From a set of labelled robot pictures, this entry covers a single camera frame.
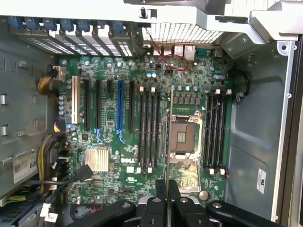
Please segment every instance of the motherboard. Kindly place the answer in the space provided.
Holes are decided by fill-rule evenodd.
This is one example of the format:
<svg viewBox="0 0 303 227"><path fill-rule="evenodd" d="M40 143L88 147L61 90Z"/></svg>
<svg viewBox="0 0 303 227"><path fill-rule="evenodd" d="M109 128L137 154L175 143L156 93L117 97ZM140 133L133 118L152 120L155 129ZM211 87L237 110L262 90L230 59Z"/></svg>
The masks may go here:
<svg viewBox="0 0 303 227"><path fill-rule="evenodd" d="M181 195L203 205L224 197L233 64L214 52L197 49L194 61L60 58L59 115L66 122L70 173L84 164L94 172L70 185L70 203L154 196L167 149L169 178Z"/></svg>

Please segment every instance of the screw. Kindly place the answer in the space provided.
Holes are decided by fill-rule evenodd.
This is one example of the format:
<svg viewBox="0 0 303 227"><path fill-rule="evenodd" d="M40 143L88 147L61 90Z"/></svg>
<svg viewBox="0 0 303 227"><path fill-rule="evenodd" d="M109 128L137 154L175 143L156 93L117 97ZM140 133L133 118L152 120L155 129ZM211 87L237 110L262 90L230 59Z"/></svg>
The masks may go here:
<svg viewBox="0 0 303 227"><path fill-rule="evenodd" d="M181 198L180 202L188 202L188 199L187 198Z"/></svg>
<svg viewBox="0 0 303 227"><path fill-rule="evenodd" d="M217 203L217 202L214 202L213 203L213 207L216 207L216 208L221 208L221 204Z"/></svg>
<svg viewBox="0 0 303 227"><path fill-rule="evenodd" d="M131 205L130 205L129 203L127 203L127 202L124 203L124 204L122 204L122 207L123 207L123 208L128 208L128 207L130 207L130 206L131 206Z"/></svg>
<svg viewBox="0 0 303 227"><path fill-rule="evenodd" d="M161 199L159 199L158 197L156 197L156 198L154 198L152 201L153 201L153 202L160 202Z"/></svg>

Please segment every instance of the blue plastic tab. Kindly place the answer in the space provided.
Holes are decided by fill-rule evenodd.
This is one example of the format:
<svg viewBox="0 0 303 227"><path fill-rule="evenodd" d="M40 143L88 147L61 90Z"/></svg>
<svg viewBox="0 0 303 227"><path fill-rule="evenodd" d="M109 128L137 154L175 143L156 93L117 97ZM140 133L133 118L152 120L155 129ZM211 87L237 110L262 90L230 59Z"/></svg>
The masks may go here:
<svg viewBox="0 0 303 227"><path fill-rule="evenodd" d="M24 20L28 29L32 31L41 29L41 26L39 25L39 19L35 17L25 17Z"/></svg>
<svg viewBox="0 0 303 227"><path fill-rule="evenodd" d="M15 29L23 29L23 22L22 22L22 17L13 17L13 16L8 16L8 24L9 26L15 28Z"/></svg>
<svg viewBox="0 0 303 227"><path fill-rule="evenodd" d="M113 21L113 30L115 33L123 33L123 21Z"/></svg>
<svg viewBox="0 0 303 227"><path fill-rule="evenodd" d="M44 27L49 31L57 31L56 20L52 18L43 18Z"/></svg>
<svg viewBox="0 0 303 227"><path fill-rule="evenodd" d="M89 32L90 31L89 20L78 20L78 28L80 31Z"/></svg>
<svg viewBox="0 0 303 227"><path fill-rule="evenodd" d="M60 19L61 27L64 31L72 32L74 31L74 24L71 19Z"/></svg>

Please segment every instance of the white pci slot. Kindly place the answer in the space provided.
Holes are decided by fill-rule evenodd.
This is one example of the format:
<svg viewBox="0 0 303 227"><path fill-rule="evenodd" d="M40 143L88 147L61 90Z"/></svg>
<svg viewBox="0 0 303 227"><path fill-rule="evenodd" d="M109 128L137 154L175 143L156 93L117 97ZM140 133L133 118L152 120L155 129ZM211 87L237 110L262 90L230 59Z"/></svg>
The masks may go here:
<svg viewBox="0 0 303 227"><path fill-rule="evenodd" d="M71 123L80 123L80 77L71 77Z"/></svg>

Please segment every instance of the capacitor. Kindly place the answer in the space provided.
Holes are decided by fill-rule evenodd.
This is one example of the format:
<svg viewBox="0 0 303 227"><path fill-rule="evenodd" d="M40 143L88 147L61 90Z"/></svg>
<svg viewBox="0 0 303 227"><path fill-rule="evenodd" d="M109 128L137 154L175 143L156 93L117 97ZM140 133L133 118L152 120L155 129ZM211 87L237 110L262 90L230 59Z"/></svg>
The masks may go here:
<svg viewBox="0 0 303 227"><path fill-rule="evenodd" d="M114 178L117 180L117 179L119 179L120 178L120 174L119 173L115 173L114 174Z"/></svg>
<svg viewBox="0 0 303 227"><path fill-rule="evenodd" d="M220 75L214 74L214 79L220 79Z"/></svg>

